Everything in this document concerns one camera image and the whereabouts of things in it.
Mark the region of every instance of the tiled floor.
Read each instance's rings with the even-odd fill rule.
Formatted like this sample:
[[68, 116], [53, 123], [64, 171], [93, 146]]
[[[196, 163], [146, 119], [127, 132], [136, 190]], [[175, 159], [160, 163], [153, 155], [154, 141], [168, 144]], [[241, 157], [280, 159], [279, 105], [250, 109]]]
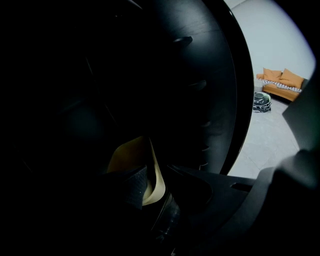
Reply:
[[260, 170], [298, 152], [297, 141], [282, 116], [288, 105], [276, 99], [271, 102], [271, 111], [252, 112], [243, 147], [228, 175], [255, 179]]

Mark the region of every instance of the throw blanket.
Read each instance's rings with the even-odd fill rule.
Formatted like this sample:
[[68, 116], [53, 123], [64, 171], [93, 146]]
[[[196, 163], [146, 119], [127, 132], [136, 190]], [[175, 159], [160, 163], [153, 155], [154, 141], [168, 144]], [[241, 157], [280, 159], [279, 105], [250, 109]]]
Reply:
[[275, 84], [276, 87], [281, 88], [281, 89], [291, 90], [291, 91], [294, 91], [294, 92], [297, 92], [297, 93], [302, 92], [301, 89], [298, 89], [296, 87], [290, 87], [290, 86], [284, 85], [284, 84], [279, 83], [279, 82], [273, 82], [273, 81], [269, 81], [269, 80], [265, 80], [265, 79], [262, 79], [262, 81], [263, 81], [263, 85], [264, 86], [267, 85], [267, 84]]

